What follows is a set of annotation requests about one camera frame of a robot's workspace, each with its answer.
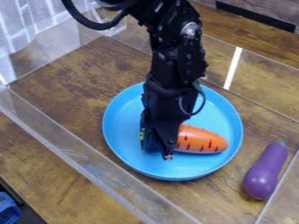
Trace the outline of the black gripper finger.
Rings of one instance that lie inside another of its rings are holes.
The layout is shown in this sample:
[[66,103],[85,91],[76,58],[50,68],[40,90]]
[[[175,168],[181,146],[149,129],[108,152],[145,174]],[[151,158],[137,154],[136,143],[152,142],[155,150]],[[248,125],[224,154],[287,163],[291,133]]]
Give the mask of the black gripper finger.
[[160,140],[145,111],[141,112],[140,117],[140,144],[141,150],[145,152],[160,150]]
[[155,129],[157,144],[164,160],[173,159],[173,149],[177,146],[179,126],[161,126]]

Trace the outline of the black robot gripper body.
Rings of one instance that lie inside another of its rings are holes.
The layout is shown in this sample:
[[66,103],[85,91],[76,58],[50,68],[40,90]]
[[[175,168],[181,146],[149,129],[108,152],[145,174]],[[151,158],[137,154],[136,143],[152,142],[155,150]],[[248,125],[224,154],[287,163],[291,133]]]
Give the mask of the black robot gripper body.
[[161,82],[148,75],[143,89],[140,129],[145,134],[176,136],[180,124],[199,114],[205,104],[205,94],[199,81],[185,82],[177,87],[164,87]]

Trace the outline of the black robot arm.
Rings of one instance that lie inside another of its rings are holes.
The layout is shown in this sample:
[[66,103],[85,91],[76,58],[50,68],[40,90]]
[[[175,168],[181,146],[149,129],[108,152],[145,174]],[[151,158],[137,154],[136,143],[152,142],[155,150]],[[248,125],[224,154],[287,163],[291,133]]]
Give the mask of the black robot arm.
[[144,151],[159,150],[173,158],[180,124],[195,116],[205,99],[199,78],[208,63],[201,46],[201,21],[187,0],[97,0],[112,10],[129,14],[147,28],[152,64],[143,85],[140,142]]

